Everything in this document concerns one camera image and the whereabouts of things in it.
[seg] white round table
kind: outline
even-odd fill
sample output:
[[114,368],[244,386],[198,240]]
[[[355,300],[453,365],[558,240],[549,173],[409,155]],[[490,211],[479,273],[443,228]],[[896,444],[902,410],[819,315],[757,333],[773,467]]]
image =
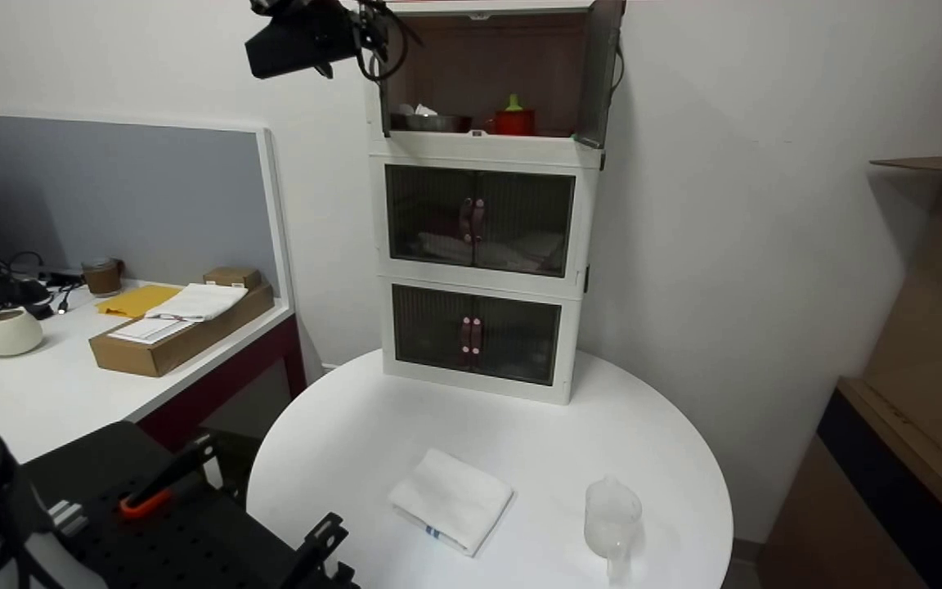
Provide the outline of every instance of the white round table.
[[[428,449],[513,488],[479,556],[391,505]],[[335,556],[367,589],[590,589],[609,587],[583,539],[587,488],[607,474],[645,506],[627,587],[723,587],[734,506],[718,458],[657,389],[587,354],[570,407],[387,377],[381,354],[356,356],[280,415],[253,465],[250,513],[300,546],[337,509],[351,536]]]

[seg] white desk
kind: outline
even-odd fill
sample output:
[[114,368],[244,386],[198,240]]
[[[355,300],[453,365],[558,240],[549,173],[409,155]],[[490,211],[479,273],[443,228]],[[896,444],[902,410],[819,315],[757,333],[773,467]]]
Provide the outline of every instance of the white desk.
[[120,318],[97,315],[87,288],[72,294],[72,306],[72,315],[42,321],[42,348],[0,360],[0,434],[18,461],[33,461],[107,423],[142,423],[290,318],[289,305],[276,300],[273,309],[166,377],[131,377],[102,368],[90,350],[90,338],[120,325]]
[[[470,558],[433,539],[387,494],[443,449],[513,488]],[[250,476],[250,513],[298,546],[337,509],[337,558],[370,589],[590,589],[607,561],[583,539],[587,488],[617,474],[645,500],[627,587],[718,589],[734,548],[723,472],[700,432],[652,386],[577,360],[573,407],[502,400],[384,377],[367,354],[305,389],[273,425]]]

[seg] white wall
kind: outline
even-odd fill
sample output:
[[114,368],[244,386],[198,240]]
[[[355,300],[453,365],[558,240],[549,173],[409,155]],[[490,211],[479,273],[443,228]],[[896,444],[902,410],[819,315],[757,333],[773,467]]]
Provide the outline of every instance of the white wall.
[[[0,108],[273,124],[298,309],[343,362],[378,348],[365,86],[253,82],[246,5],[0,0]],[[764,539],[918,228],[867,160],[942,151],[942,0],[631,0],[626,46],[583,339],[703,429]]]

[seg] glass drawer front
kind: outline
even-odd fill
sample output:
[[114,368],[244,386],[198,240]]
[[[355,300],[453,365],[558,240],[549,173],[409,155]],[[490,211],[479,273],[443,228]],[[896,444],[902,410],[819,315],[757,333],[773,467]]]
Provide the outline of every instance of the glass drawer front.
[[392,288],[395,356],[502,379],[554,384],[558,305]]
[[391,254],[567,273],[573,175],[387,167]]

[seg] clear plastic cup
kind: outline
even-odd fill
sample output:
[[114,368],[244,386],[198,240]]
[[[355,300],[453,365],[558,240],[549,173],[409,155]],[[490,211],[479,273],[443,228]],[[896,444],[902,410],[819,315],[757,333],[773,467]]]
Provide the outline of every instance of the clear plastic cup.
[[623,587],[640,543],[640,497],[614,476],[590,483],[583,536],[609,558],[609,587]]

